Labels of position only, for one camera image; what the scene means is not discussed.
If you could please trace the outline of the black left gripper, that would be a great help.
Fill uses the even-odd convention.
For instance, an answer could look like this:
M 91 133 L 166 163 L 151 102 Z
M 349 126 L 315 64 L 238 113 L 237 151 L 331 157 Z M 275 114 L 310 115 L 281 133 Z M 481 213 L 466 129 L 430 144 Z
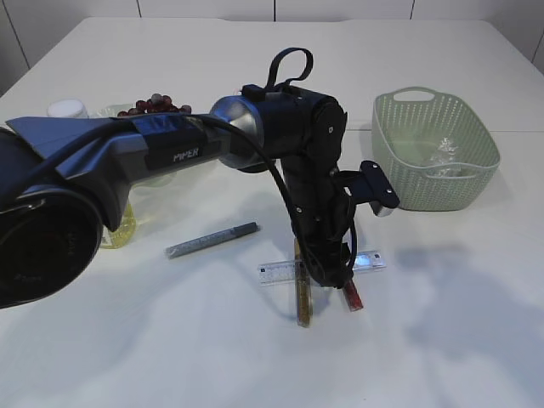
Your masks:
M 350 243 L 340 238 L 303 237 L 301 257 L 311 278 L 323 287 L 344 288 L 353 278 L 355 262 L 355 224 L 349 223 Z

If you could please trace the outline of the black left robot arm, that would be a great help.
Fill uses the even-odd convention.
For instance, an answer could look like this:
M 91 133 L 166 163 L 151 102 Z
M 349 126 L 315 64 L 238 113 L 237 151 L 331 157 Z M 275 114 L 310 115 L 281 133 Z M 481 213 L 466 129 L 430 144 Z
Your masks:
M 270 172 L 312 278 L 343 287 L 354 263 L 343 242 L 354 230 L 354 200 L 337 170 L 347 119 L 329 95 L 246 86 L 203 115 L 9 120 L 1 130 L 2 307 L 72 283 L 103 229 L 119 228 L 136 184 L 213 160 Z

